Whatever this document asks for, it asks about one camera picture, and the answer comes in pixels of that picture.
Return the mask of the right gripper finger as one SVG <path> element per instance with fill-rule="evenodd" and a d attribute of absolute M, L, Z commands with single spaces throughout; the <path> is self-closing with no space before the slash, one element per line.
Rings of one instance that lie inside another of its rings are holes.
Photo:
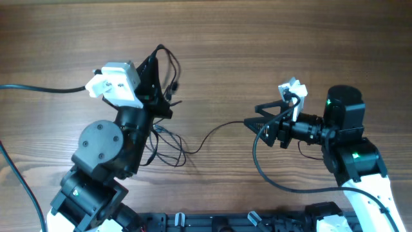
<path fill-rule="evenodd" d="M 280 108 L 280 113 L 277 115 L 273 115 L 269 112 L 266 111 L 266 109 L 269 108 Z M 282 101 L 282 100 L 278 100 L 278 101 L 274 101 L 274 102 L 269 102 L 269 103 L 264 103 L 264 104 L 259 104 L 257 106 L 255 106 L 255 112 L 264 116 L 264 117 L 283 117 L 285 115 L 285 112 L 289 109 L 289 104 Z"/>
<path fill-rule="evenodd" d="M 272 147 L 279 132 L 279 117 L 253 117 L 243 121 L 244 125 L 256 135 L 263 130 L 259 138 L 269 147 Z"/>

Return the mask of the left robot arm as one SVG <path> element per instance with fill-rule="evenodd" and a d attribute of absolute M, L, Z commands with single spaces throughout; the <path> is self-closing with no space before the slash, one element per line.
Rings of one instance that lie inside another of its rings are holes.
<path fill-rule="evenodd" d="M 109 62 L 85 85 L 93 98 L 117 111 L 80 134 L 73 167 L 51 202 L 45 231 L 143 231 L 145 221 L 123 203 L 128 190 L 119 182 L 135 175 L 155 118 L 173 112 L 162 93 L 158 59 L 151 54 L 139 67 Z"/>

